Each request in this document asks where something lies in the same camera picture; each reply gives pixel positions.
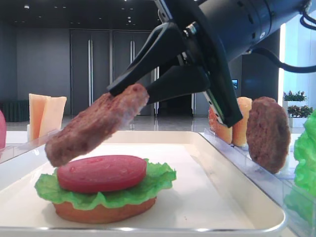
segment robotic arm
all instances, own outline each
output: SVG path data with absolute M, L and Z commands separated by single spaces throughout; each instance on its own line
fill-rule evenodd
M 228 62 L 251 52 L 258 42 L 297 14 L 316 9 L 316 4 L 311 7 L 311 0 L 155 3 L 162 24 L 150 34 L 134 62 L 108 87 L 109 92 L 113 96 L 122 93 L 150 71 L 178 57 L 180 66 L 172 67 L 147 87 L 148 103 L 204 92 L 218 121 L 227 127 L 242 119 Z

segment white serving tray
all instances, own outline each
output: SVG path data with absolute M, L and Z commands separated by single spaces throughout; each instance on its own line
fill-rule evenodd
M 0 164 L 0 237 L 279 237 L 286 227 L 282 208 L 200 134 L 120 131 L 88 156 L 112 154 L 168 162 L 177 170 L 173 189 L 123 222 L 64 221 L 34 189 L 40 174 L 53 172 L 41 146 Z

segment ceiling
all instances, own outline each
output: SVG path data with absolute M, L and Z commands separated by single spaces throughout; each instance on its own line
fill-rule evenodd
M 17 27 L 113 30 L 161 24 L 152 0 L 0 0 L 0 20 Z

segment bottom bun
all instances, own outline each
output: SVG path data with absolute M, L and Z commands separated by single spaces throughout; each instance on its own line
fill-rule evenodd
M 120 208 L 106 208 L 102 205 L 96 206 L 93 210 L 83 211 L 74 209 L 70 202 L 54 204 L 56 213 L 67 221 L 85 224 L 106 224 L 122 221 L 139 215 L 149 210 L 156 202 L 156 197 L 143 202 L 140 205 L 125 205 Z

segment cheese slice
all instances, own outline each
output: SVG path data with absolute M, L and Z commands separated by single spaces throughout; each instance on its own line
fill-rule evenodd
M 66 97 L 49 97 L 47 99 L 40 123 L 39 137 L 61 129 L 66 101 Z
M 37 139 L 40 135 L 40 125 L 45 105 L 50 97 L 29 94 L 30 100 L 30 140 Z

